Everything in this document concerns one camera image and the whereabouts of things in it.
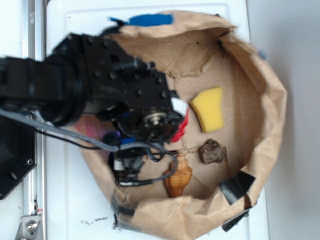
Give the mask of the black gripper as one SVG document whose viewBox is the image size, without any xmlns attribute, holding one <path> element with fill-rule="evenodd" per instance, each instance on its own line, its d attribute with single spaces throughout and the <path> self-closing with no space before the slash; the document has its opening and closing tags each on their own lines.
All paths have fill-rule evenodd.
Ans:
<svg viewBox="0 0 320 240">
<path fill-rule="evenodd" d="M 187 104 L 170 90 L 166 76 L 153 62 L 131 57 L 114 62 L 108 75 L 111 102 L 96 116 L 113 124 L 121 146 L 111 152 L 109 164 L 117 185 L 137 187 L 170 177 L 174 170 L 154 179 L 139 180 L 143 157 L 159 162 L 177 158 L 164 148 L 170 143 L 187 114 Z"/>
</svg>

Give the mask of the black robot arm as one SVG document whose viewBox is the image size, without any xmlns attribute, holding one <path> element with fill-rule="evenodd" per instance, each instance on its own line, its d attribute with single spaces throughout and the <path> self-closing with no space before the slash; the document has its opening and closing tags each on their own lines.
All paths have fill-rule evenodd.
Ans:
<svg viewBox="0 0 320 240">
<path fill-rule="evenodd" d="M 129 55 L 107 35 L 68 35 L 43 61 L 0 60 L 0 114 L 35 129 L 111 152 L 122 187 L 139 180 L 143 157 L 170 152 L 188 106 L 153 62 Z"/>
</svg>

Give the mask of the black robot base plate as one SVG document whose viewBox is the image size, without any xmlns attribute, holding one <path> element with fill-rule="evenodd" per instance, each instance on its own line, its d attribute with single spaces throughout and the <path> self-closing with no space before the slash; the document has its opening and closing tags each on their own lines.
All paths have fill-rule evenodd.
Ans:
<svg viewBox="0 0 320 240">
<path fill-rule="evenodd" d="M 4 200 L 36 165 L 35 132 L 0 118 L 0 199 Z"/>
</svg>

